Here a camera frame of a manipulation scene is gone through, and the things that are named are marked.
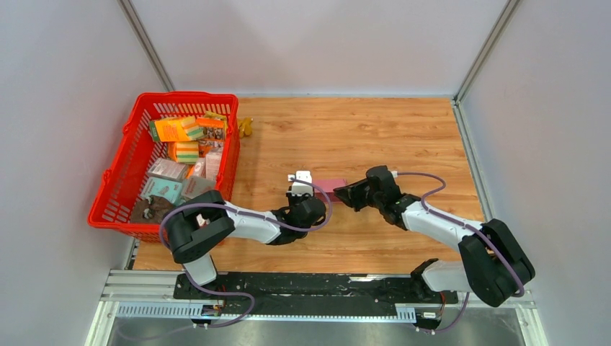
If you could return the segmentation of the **red plastic basket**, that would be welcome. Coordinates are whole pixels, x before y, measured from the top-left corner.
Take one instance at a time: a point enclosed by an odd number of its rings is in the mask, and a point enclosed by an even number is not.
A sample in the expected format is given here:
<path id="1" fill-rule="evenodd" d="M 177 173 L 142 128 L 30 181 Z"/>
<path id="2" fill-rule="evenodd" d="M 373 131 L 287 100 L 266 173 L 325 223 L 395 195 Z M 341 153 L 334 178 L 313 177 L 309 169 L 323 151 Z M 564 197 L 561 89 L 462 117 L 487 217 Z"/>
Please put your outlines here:
<path id="1" fill-rule="evenodd" d="M 226 140 L 216 189 L 230 200 L 236 178 L 240 139 L 238 137 L 238 97 L 234 94 L 207 92 L 146 92 L 138 96 L 122 127 L 122 140 L 102 182 L 87 218 L 97 229 L 111 229 L 142 241 L 156 243 L 159 229 L 153 224 L 132 223 L 134 206 L 148 180 L 152 163 L 166 153 L 166 146 L 153 141 L 149 123 L 165 117 L 199 116 L 211 111 L 228 120 Z"/>

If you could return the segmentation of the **brown crumpled packet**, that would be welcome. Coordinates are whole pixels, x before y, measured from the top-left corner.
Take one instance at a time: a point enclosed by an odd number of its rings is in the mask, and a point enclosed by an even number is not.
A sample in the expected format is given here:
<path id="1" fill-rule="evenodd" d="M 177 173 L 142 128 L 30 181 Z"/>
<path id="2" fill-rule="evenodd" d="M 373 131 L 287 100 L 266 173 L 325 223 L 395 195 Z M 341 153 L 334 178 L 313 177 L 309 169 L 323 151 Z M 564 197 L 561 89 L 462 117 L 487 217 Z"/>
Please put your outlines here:
<path id="1" fill-rule="evenodd" d="M 130 215 L 130 222 L 160 224 L 164 216 L 174 208 L 175 205 L 166 198 L 149 195 L 135 203 Z"/>

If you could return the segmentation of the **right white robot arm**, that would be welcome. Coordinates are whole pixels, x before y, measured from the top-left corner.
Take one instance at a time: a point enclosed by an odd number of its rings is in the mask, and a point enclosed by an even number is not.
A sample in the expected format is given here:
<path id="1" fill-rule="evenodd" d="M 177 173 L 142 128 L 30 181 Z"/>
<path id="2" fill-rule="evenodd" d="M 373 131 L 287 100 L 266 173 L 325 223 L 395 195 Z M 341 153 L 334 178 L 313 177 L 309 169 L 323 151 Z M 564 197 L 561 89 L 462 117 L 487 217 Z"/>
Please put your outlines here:
<path id="1" fill-rule="evenodd" d="M 498 307 L 511 297 L 525 294 L 535 268 L 508 225 L 492 218 L 487 222 L 460 218 L 430 206 L 422 196 L 401 191 L 399 172 L 386 166 L 367 170 L 365 178 L 334 188 L 334 195 L 358 212 L 375 208 L 385 221 L 404 231 L 428 236 L 455 250 L 460 260 L 429 259 L 412 271 L 412 295 L 431 301 L 439 292 L 473 293 L 485 304 Z"/>

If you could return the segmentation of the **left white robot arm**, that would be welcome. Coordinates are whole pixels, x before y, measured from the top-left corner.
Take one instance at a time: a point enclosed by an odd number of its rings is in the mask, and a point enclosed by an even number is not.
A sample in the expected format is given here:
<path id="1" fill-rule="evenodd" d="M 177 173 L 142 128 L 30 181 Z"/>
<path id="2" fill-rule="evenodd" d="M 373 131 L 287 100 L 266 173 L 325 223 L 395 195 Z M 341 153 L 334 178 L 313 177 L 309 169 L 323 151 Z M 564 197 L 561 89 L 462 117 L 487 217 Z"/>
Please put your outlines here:
<path id="1" fill-rule="evenodd" d="M 175 263 L 193 279 L 192 289 L 210 299 L 220 290 L 211 250 L 227 238 L 251 239 L 279 246 L 293 243 L 321 228 L 331 215 L 315 196 L 297 198 L 288 206 L 265 212 L 240 208 L 217 190 L 188 200 L 165 214 L 159 238 Z"/>

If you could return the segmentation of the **pink paper box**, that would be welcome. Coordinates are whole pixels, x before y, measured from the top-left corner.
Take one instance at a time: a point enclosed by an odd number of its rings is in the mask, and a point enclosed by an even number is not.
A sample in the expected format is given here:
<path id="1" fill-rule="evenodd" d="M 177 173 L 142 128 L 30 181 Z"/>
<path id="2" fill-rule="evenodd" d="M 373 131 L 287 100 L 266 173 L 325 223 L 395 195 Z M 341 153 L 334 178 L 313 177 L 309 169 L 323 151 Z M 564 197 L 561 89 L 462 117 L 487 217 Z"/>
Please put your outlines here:
<path id="1" fill-rule="evenodd" d="M 314 179 L 313 184 L 319 186 L 328 196 L 331 202 L 340 203 L 341 200 L 334 194 L 334 189 L 347 185 L 343 178 Z"/>

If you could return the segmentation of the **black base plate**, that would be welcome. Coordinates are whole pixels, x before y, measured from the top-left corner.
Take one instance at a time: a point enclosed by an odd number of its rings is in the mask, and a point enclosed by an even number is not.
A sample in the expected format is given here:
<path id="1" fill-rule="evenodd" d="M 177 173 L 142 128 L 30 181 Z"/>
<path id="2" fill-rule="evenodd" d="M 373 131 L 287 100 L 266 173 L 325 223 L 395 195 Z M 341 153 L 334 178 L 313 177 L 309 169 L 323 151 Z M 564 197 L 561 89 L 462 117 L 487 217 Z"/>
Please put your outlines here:
<path id="1" fill-rule="evenodd" d="M 254 315 L 394 316 L 399 304 L 456 304 L 456 293 L 436 293 L 409 275 L 227 272 L 205 285 L 204 293 L 186 275 L 177 276 L 173 297 L 213 300 L 225 314 L 240 314 L 255 298 Z"/>

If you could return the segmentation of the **aluminium frame rail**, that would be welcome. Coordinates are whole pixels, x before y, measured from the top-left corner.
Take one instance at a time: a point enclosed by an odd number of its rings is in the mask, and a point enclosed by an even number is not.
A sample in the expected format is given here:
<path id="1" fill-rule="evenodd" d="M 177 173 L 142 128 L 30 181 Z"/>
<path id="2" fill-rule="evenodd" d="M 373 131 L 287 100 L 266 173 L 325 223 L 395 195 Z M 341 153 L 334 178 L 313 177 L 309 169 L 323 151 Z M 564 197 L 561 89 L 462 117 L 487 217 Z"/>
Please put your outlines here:
<path id="1" fill-rule="evenodd" d="M 230 320 L 240 314 L 225 314 L 220 303 L 213 300 L 181 300 L 173 297 L 177 276 L 181 271 L 113 270 L 110 272 L 102 291 L 103 302 L 117 304 L 117 316 L 121 317 L 166 317 L 186 319 Z M 253 309 L 246 316 L 248 320 L 262 321 L 349 321 L 386 322 L 408 324 L 425 319 L 449 321 L 460 310 L 464 293 L 456 293 L 456 304 L 442 303 L 438 309 L 429 304 L 399 304 L 394 316 L 294 316 L 254 315 Z M 250 306 L 255 298 L 247 296 Z"/>

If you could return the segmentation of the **orange green sponge pack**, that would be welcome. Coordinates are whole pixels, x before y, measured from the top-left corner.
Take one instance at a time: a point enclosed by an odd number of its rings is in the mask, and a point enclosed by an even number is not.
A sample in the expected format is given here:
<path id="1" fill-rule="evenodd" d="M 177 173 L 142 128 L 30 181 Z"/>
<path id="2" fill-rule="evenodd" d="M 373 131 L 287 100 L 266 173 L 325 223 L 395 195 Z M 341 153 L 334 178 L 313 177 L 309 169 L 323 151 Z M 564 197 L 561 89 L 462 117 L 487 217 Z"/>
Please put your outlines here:
<path id="1" fill-rule="evenodd" d="M 204 136 L 203 128 L 194 116 L 165 117 L 148 123 L 149 133 L 155 142 L 196 141 Z"/>

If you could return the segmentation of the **teal snack packet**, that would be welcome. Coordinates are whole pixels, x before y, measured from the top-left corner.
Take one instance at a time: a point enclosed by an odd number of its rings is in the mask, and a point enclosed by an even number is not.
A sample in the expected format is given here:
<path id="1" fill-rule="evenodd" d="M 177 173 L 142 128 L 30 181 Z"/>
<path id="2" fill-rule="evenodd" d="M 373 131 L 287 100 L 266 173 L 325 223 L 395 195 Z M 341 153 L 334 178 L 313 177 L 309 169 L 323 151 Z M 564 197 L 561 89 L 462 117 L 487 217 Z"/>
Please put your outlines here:
<path id="1" fill-rule="evenodd" d="M 170 203 L 176 204 L 181 198 L 183 184 L 158 177 L 149 177 L 139 194 L 140 198 L 146 199 L 150 196 L 165 198 Z"/>

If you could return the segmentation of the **yellow banana toy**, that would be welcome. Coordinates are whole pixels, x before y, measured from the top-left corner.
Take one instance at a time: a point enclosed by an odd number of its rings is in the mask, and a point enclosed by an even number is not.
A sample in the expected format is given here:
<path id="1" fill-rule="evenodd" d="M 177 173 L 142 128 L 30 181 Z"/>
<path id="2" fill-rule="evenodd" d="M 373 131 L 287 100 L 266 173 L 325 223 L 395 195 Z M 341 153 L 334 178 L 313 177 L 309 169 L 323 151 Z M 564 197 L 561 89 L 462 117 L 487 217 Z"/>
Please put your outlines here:
<path id="1" fill-rule="evenodd" d="M 249 137 L 252 135 L 252 117 L 238 119 L 238 135 L 240 138 Z"/>

